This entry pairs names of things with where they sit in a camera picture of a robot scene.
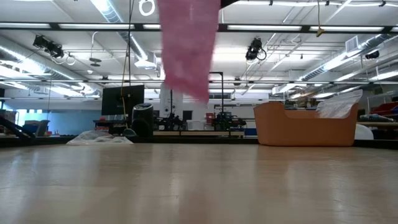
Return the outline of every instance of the ceiling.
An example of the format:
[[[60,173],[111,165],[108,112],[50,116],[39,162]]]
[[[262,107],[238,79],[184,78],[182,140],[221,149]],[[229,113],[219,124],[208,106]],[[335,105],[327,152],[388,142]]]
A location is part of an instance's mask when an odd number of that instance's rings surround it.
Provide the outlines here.
[[[291,2],[316,2],[316,1],[291,1]],[[377,1],[352,1],[352,4],[366,4]],[[398,6],[398,1],[389,1]],[[128,20],[129,0],[113,0],[116,10],[124,21]],[[269,6],[267,4],[243,4],[240,1],[220,11],[219,23],[235,24],[318,24],[318,8],[316,6]],[[352,25],[352,26],[395,26],[398,24],[398,7],[340,7],[335,5],[325,6],[321,1],[320,22],[327,25]],[[0,21],[19,22],[106,22],[97,8],[89,0],[78,1],[15,1],[2,0],[0,7]],[[139,1],[135,1],[132,13],[134,23],[159,23],[157,9],[150,16],[142,16],[139,12]],[[156,56],[162,57],[162,33],[161,32],[136,32],[133,33],[139,44]],[[44,35],[46,38],[62,44],[66,52],[76,58],[74,65],[62,66],[89,79],[100,79],[108,76],[110,79],[122,79],[124,65],[124,51],[126,42],[115,32],[99,32],[95,35],[92,56],[91,36],[93,32],[62,32],[62,31],[27,31],[27,30],[1,30],[0,35],[15,43],[50,58],[42,50],[37,50],[33,45],[36,35]],[[291,80],[290,71],[303,72],[314,65],[322,63],[326,58],[345,49],[345,42],[355,35],[353,34],[275,34],[273,33],[217,33],[213,54],[212,70],[224,72],[225,79],[232,80],[241,77],[248,80]],[[267,40],[267,59],[249,66],[246,63],[245,53],[248,45],[254,37],[259,37],[263,45]],[[381,57],[389,57],[396,49],[383,47]],[[92,67],[88,59],[90,57],[102,60],[100,67]],[[365,61],[365,65],[374,61]],[[360,58],[334,68],[334,72],[341,75],[355,71],[361,67]],[[153,70],[144,70],[133,66],[133,79],[158,79]],[[211,79],[219,79],[217,75],[211,75]],[[149,88],[158,88],[158,84],[147,85]],[[256,85],[255,88],[271,89],[274,85]]]

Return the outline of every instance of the floor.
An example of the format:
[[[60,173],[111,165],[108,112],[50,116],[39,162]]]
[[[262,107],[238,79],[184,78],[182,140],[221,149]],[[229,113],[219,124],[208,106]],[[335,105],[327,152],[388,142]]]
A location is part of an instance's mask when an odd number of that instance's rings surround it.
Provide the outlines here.
[[[398,223],[398,151],[135,144],[0,149],[0,223]]]

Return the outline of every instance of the white plastic bag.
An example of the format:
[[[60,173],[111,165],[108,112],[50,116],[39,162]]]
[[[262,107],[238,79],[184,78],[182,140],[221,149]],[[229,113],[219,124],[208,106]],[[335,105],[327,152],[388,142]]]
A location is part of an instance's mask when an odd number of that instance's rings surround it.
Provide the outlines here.
[[[104,144],[134,144],[126,137],[114,137],[102,131],[85,131],[68,141],[68,145],[104,145]]]
[[[319,118],[346,118],[351,107],[362,97],[362,90],[341,94],[318,104]]]

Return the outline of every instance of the pink towel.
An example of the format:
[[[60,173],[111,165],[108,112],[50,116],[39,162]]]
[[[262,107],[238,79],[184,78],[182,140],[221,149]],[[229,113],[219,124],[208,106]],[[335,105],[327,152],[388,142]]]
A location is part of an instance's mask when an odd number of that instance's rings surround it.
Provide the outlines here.
[[[159,0],[157,3],[163,31],[165,84],[207,103],[220,0]]]

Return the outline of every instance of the black monitor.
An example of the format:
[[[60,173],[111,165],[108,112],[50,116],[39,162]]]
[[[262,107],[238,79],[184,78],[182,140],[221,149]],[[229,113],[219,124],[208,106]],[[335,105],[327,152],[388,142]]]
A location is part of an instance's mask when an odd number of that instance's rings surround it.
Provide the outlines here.
[[[103,89],[102,115],[124,114],[121,87]],[[123,98],[126,114],[131,118],[132,108],[144,102],[144,85],[124,86]]]

